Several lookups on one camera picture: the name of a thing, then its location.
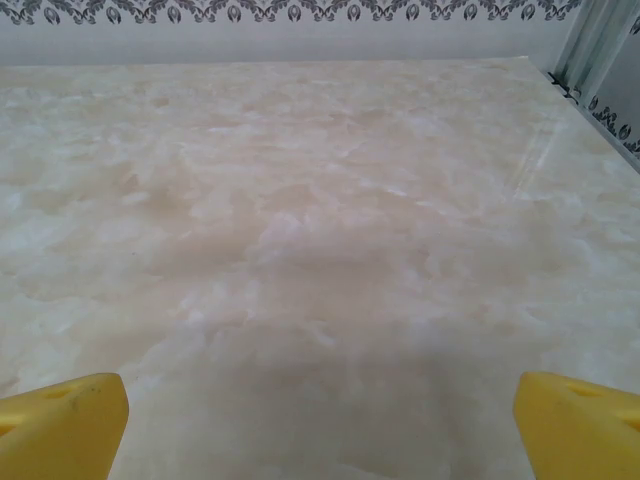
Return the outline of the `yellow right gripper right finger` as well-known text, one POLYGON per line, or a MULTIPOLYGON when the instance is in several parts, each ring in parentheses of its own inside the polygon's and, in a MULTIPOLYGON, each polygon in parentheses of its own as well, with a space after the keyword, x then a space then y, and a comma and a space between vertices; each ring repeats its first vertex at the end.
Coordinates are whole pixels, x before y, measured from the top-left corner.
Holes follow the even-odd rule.
POLYGON ((514 419, 538 480, 639 480, 637 394, 526 372, 514 419))

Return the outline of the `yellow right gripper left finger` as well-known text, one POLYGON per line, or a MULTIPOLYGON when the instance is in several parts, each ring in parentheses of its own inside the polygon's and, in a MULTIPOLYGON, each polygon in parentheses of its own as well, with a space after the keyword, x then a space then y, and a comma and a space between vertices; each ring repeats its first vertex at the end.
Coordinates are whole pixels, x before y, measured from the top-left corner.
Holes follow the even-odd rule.
POLYGON ((88 375, 1 400, 1 477, 106 479, 129 416, 122 378, 88 375))

